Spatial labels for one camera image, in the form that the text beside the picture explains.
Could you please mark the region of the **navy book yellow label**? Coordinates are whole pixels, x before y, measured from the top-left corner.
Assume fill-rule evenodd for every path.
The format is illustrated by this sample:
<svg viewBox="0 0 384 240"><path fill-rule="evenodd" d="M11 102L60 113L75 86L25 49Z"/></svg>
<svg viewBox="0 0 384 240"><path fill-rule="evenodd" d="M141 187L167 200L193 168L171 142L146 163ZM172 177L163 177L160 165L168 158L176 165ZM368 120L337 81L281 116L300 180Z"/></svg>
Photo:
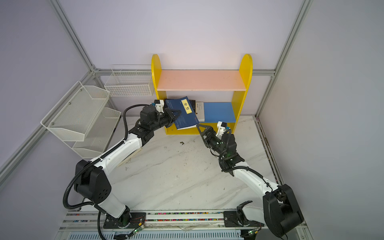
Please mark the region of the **navy book yellow label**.
<svg viewBox="0 0 384 240"><path fill-rule="evenodd" d="M165 99L165 104L168 108L180 112L179 116L175 120L177 130L190 129L200 123L188 97L180 99Z"/></svg>
<svg viewBox="0 0 384 240"><path fill-rule="evenodd" d="M129 162L136 154L138 154L140 151L142 150L142 148L139 148L137 149L136 151L134 151L133 153L131 153L129 156L127 156L122 162L120 162L117 167L120 167L121 165Z"/></svg>

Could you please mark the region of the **black wolf cover book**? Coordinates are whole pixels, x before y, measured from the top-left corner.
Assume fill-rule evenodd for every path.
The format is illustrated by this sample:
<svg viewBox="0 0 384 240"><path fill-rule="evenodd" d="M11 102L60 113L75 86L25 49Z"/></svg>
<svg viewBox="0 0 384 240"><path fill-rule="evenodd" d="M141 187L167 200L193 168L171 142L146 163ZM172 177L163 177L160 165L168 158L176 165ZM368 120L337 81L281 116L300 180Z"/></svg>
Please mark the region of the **black wolf cover book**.
<svg viewBox="0 0 384 240"><path fill-rule="evenodd" d="M195 100L189 100L189 102L191 104L193 111L196 112L196 101Z"/></svg>

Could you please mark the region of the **white portfolio book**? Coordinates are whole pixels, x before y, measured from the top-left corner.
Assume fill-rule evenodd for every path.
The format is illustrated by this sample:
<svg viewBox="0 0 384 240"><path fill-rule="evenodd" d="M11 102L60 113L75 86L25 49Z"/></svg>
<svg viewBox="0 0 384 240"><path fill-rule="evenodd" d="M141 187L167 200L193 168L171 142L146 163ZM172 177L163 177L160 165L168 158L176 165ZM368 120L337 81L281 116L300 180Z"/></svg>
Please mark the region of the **white portfolio book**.
<svg viewBox="0 0 384 240"><path fill-rule="evenodd" d="M196 102L195 113L199 122L205 121L205 105L204 102Z"/></svg>

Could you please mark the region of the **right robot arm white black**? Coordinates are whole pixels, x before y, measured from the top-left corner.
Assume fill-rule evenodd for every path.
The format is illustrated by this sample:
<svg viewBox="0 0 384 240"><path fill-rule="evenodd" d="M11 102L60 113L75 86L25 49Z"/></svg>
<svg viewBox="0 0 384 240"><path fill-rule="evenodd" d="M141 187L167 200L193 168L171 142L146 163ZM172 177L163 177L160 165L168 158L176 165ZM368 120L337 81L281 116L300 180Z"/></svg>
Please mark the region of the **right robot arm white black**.
<svg viewBox="0 0 384 240"><path fill-rule="evenodd" d="M287 184L278 185L252 169L237 152L237 143L226 123L218 122L218 130L198 124L197 129L211 154L218 158L224 173L245 183L262 200L262 205L245 201L237 206L237 223L242 227L264 224L278 238L304 222L304 216L294 194Z"/></svg>

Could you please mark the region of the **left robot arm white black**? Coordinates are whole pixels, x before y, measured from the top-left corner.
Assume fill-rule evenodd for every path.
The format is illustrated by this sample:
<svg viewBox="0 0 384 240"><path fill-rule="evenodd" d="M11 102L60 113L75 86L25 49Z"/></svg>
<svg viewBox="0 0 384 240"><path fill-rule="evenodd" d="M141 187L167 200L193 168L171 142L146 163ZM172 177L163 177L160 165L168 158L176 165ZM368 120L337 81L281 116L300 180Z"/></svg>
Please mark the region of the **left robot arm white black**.
<svg viewBox="0 0 384 240"><path fill-rule="evenodd" d="M127 157L148 143L156 130L169 128L182 113L180 110L164 108L159 101L150 105L142 104L141 107L140 118L132 129L123 119L125 134L121 141L90 161L81 160L77 163L75 176L63 197L65 208L91 205L119 228L130 225L130 209L112 193L108 176Z"/></svg>

